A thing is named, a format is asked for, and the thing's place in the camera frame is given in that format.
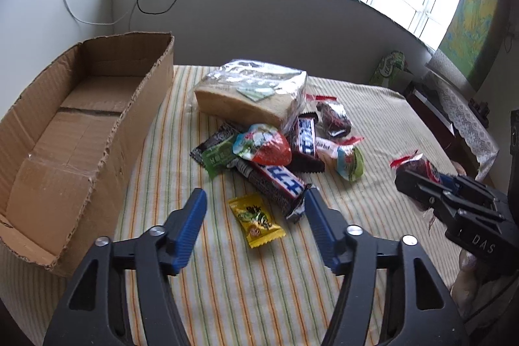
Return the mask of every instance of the loaf of bread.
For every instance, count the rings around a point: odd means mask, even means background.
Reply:
[[[233,72],[229,76],[230,65],[234,66],[230,68]],[[266,74],[254,67],[254,73],[251,73],[243,64],[237,70],[233,62],[209,74],[194,90],[199,110],[247,128],[255,123],[265,123],[281,131],[287,129],[302,104],[306,73],[280,65],[266,65],[270,72],[272,67],[278,72]],[[284,77],[281,69],[286,70]],[[272,93],[254,100],[243,94],[244,89],[254,92],[255,87],[258,91],[270,90]]]

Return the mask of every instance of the bread in plastic packaging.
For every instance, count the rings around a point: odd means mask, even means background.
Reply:
[[[199,110],[249,127],[288,131],[304,106],[306,72],[238,59],[207,74],[194,88]]]

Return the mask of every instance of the cardboard box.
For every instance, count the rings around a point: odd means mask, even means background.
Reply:
[[[67,276],[113,234],[173,80],[173,41],[128,33],[76,44],[0,121],[0,239],[17,256]]]

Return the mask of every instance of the yellow candy wrapper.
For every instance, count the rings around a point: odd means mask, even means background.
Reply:
[[[229,201],[230,209],[243,227],[251,248],[286,235],[267,213],[259,194],[251,194]]]

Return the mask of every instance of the screw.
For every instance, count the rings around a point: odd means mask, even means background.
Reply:
[[[418,240],[413,235],[404,236],[402,238],[402,241],[404,242],[404,244],[409,245],[409,246],[414,246],[418,243]]]
[[[161,236],[165,234],[165,229],[162,226],[154,226],[150,229],[151,236]]]
[[[359,235],[362,235],[362,233],[364,231],[362,230],[362,227],[352,224],[351,226],[348,226],[346,228],[346,232],[348,232],[350,235],[353,235],[353,236],[359,236]]]
[[[101,236],[95,240],[95,246],[105,246],[105,245],[108,245],[109,243],[110,243],[110,238],[108,236]]]

